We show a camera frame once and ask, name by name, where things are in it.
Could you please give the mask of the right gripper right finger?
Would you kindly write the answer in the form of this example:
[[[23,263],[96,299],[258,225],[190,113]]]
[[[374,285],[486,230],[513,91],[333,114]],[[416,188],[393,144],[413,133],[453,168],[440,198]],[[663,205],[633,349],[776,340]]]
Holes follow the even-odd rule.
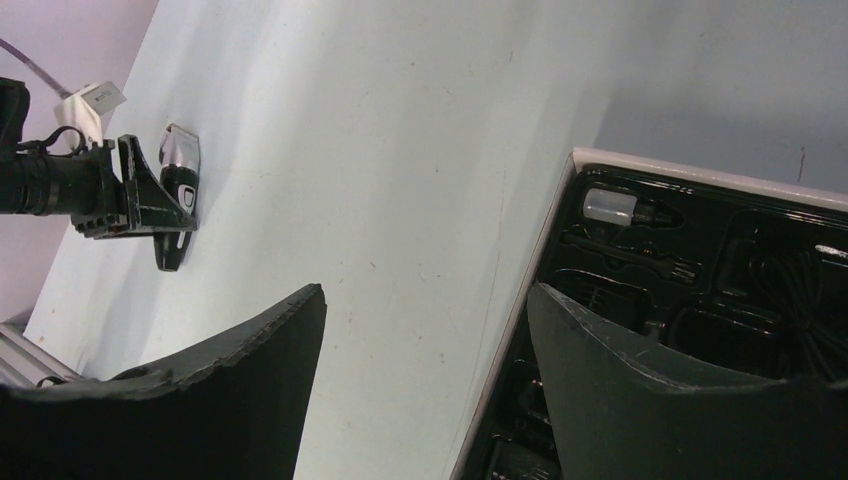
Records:
[[[526,310],[566,478],[846,477],[845,384],[689,357],[543,283]]]

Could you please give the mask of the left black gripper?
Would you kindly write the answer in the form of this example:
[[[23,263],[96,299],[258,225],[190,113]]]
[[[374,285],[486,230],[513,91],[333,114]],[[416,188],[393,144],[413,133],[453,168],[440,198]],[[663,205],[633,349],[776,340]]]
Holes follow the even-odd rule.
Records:
[[[78,233],[92,239],[195,231],[197,220],[150,170],[138,138],[122,135],[117,146],[123,187],[113,171],[113,140],[75,156],[52,155],[34,143],[4,153],[1,212],[66,215]]]

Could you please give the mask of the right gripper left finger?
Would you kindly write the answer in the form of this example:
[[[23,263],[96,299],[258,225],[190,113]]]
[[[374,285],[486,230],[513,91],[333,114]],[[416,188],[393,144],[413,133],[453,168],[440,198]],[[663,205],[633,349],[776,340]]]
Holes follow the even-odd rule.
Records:
[[[1,390],[5,479],[290,479],[327,305],[308,284],[108,380]]]

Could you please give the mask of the white box with black tray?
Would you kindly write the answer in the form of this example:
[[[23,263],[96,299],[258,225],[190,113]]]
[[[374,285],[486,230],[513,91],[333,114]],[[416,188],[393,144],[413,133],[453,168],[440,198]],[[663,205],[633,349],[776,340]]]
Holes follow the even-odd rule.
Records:
[[[846,197],[573,151],[451,477],[846,475]]]

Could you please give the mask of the small black cleaning brush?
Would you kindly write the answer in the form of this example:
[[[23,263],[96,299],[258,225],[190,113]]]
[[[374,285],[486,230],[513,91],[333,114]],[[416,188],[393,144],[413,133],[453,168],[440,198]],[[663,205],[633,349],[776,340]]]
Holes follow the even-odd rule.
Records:
[[[563,233],[563,244],[574,245],[592,253],[647,268],[664,280],[677,282],[686,286],[696,284],[700,267],[673,255],[658,255],[618,247],[576,234]]]

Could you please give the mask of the black silver hair clipper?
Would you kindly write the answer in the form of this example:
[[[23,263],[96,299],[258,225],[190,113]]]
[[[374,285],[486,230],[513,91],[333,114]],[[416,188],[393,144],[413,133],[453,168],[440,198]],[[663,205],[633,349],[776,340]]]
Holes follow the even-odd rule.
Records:
[[[199,137],[171,123],[163,134],[159,161],[162,166],[160,183],[181,208],[195,217],[200,183]],[[191,237],[192,233],[187,231],[156,234],[154,252],[158,269],[177,271],[187,254]]]

